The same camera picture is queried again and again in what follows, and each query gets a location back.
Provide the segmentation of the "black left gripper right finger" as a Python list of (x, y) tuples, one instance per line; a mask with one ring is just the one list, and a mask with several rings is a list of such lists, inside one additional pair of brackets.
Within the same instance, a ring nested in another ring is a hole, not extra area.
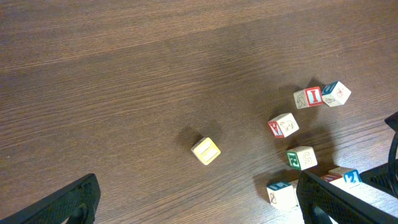
[(305, 170), (300, 173), (297, 198), (305, 223), (397, 223), (397, 218), (360, 200)]

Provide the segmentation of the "blue number 2 block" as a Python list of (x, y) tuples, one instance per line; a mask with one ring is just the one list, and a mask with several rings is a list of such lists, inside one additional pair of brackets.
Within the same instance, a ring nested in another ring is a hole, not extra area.
[(353, 188), (362, 183), (360, 174), (357, 169), (337, 167), (329, 170), (328, 173), (332, 175), (342, 176), (346, 188)]

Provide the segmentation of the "red letter A block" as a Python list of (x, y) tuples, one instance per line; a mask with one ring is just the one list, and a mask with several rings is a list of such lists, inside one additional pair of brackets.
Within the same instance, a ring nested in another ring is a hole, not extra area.
[(333, 175), (333, 174), (327, 174), (321, 177), (324, 181), (338, 187), (338, 188), (344, 188), (345, 187), (345, 181), (344, 178), (340, 175)]

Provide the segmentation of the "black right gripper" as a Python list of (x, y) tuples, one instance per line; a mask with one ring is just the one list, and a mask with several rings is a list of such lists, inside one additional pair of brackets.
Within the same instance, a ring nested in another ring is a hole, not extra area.
[(361, 173), (360, 177), (363, 183), (397, 198), (397, 113), (384, 121), (395, 131), (387, 163)]

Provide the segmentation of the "yellow letter block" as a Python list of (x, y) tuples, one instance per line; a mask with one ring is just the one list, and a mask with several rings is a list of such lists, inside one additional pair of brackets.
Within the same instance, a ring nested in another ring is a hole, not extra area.
[(199, 140), (191, 148), (191, 151), (196, 158), (206, 166), (221, 154), (217, 145), (209, 137)]

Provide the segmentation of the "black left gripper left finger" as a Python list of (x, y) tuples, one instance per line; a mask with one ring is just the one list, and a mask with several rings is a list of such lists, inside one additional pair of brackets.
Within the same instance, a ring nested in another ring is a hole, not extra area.
[(101, 191), (94, 174), (87, 174), (58, 191), (1, 220), (1, 223), (92, 224)]

